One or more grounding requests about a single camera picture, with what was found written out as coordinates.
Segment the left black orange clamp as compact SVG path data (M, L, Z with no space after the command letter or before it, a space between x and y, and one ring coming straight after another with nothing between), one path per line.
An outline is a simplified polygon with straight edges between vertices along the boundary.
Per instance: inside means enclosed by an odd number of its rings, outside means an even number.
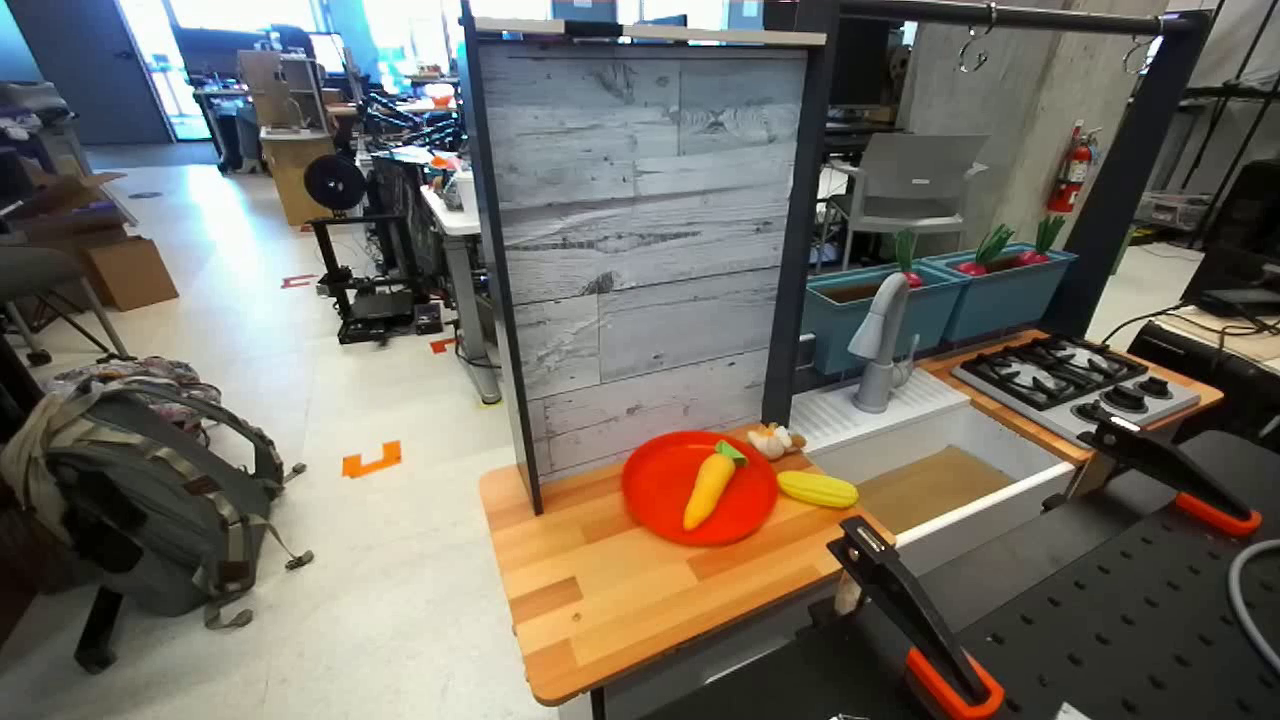
M937 720L995 720L1005 714L1005 683L956 641L876 526L847 517L826 552L909 641L899 653L905 680Z

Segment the blue planter box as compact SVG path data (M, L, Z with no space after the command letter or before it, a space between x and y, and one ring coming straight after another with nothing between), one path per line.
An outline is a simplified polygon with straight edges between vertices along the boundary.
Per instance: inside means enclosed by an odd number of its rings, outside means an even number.
M821 273L806 282L802 319L799 330L810 335L810 374L821 379L847 379L859 374L847 342L862 325L876 290L890 278L886 263ZM905 330L896 355L920 355L945 345L945 330L958 302L958 282L938 267L916 267L916 283L909 290Z
M927 267L958 283L945 342L966 345L1040 325L1070 263L1070 253L1033 248L1012 248L991 267L962 255L927 255Z

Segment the grey chair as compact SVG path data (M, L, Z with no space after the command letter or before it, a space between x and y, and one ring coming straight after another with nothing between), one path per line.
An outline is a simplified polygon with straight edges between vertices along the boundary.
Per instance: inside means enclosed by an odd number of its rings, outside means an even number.
M840 263L852 263L859 233L958 233L966 179L980 174L980 135L876 131L859 159L843 165L852 198Z

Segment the grey backpack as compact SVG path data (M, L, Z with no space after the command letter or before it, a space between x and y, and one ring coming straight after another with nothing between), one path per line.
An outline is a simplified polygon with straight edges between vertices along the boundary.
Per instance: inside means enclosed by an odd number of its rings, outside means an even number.
M191 366L109 355L61 374L5 446L15 506L102 588L156 615L244 630L258 549L294 552L273 506L299 476Z

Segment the grey toy faucet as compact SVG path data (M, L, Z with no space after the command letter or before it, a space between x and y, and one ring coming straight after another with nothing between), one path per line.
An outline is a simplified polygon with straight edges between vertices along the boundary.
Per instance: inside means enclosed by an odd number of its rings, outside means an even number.
M852 405L859 413L883 413L896 386L896 345L909 308L909 278L890 273L870 303L862 325L852 334L847 352L862 366Z

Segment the yellow toy corn cob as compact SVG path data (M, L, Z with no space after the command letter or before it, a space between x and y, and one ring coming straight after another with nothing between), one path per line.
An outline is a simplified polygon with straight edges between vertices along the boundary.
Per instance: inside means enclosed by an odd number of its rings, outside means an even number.
M814 510L852 510L859 500L859 491L847 479L823 473L781 473L776 485L786 500Z

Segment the yellow carrot plushie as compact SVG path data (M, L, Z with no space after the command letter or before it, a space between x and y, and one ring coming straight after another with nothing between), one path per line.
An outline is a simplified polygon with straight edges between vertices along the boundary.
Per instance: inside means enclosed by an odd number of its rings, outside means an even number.
M701 530L717 511L717 506L726 491L739 463L743 463L743 454L726 441L718 441L702 457L702 463L695 469L688 506L684 506L684 530Z

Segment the right blue planter box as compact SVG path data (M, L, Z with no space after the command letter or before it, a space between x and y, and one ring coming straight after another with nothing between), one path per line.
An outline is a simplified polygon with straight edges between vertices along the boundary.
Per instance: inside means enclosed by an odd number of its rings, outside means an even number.
M962 255L927 255L927 267L958 283L945 342L966 345L1040 325L1070 263L1070 253L1033 248L1012 248L991 267Z

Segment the black orange clamp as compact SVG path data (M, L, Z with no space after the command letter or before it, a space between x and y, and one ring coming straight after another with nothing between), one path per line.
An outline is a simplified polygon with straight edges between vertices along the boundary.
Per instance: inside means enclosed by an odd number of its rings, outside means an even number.
M905 680L937 720L995 720L1005 714L1005 683L956 641L876 526L847 517L826 552L909 641L899 653Z
M1252 539L1263 530L1263 511L1228 491L1200 462L1121 415L1097 422L1084 446L1172 488L1172 510L1200 530L1232 539Z

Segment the left blue planter box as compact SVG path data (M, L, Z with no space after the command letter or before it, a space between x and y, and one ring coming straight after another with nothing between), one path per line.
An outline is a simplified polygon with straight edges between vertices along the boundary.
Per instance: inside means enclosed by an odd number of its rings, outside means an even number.
M886 263L821 273L806 282L802 319L799 330L810 335L810 374L821 379L847 379L859 374L847 342L862 325L876 290L890 278ZM938 267L916 267L916 283L909 290L905 330L896 355L920 355L945 345L945 330L958 302L958 282Z

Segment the cardboard box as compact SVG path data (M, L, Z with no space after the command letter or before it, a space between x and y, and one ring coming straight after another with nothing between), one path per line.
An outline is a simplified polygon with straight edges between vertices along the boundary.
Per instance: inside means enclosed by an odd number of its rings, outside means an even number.
M175 282L152 242L93 245L86 267L109 308L132 313L175 302Z

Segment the black 3D printer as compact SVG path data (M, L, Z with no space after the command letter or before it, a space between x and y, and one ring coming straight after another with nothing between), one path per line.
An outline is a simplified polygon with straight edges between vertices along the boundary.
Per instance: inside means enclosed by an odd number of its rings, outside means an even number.
M321 282L341 345L386 345L441 334L441 303L418 267L409 212L386 200L366 167L332 152L304 167L304 194L324 204L310 221Z

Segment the red fire extinguisher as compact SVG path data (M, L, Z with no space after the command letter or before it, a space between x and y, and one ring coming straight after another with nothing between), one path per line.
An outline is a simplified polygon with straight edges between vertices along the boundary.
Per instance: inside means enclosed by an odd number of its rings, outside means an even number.
M1080 200L1080 188L1091 174L1097 140L1084 126L1070 126L1069 149L1047 188L1047 212L1069 217Z

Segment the right black orange clamp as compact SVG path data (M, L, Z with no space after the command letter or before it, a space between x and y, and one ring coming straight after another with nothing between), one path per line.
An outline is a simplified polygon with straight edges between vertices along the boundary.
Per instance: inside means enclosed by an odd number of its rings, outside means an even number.
M1200 462L1121 415L1097 422L1084 446L1172 488L1172 510L1200 530L1232 539L1252 539L1263 530L1263 511L1228 491Z

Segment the grey wood-pattern back panel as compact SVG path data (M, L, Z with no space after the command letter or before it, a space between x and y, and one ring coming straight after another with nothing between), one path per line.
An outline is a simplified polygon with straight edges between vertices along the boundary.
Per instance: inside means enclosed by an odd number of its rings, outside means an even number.
M532 496L781 388L821 31L462 24L517 473Z

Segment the white toy sink basin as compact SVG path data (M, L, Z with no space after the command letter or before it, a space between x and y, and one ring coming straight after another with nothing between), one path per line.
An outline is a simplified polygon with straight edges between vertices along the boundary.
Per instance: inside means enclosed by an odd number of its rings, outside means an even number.
M821 473L859 491L859 510L896 538L913 574L1036 519L1077 476L933 374L913 374L883 413L859 413L857 388L799 392L793 428Z

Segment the orange plastic plate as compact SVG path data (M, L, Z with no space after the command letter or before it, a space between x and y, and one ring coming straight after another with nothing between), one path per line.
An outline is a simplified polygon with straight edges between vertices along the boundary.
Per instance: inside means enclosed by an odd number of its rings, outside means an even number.
M743 463L736 469L717 511L701 530L684 530L684 506L702 457L718 446L736 446ZM739 438L723 431L665 431L644 441L618 476L628 517L660 539L713 549L736 546L763 530L776 510L776 473L770 463Z

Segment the small white plush dog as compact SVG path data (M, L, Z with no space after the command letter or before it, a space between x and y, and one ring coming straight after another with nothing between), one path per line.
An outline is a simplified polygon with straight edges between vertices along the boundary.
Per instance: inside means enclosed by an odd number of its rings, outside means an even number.
M793 457L796 438L783 426L760 426L747 431L752 450L769 462Z

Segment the toy stove top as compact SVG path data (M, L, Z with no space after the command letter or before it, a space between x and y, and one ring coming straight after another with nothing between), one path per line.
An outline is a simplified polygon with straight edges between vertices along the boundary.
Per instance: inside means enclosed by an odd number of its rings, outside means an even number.
M1102 422L1153 431L1197 407L1188 388L1158 379L1147 366L1059 335L980 352L958 360L951 377L1070 446Z

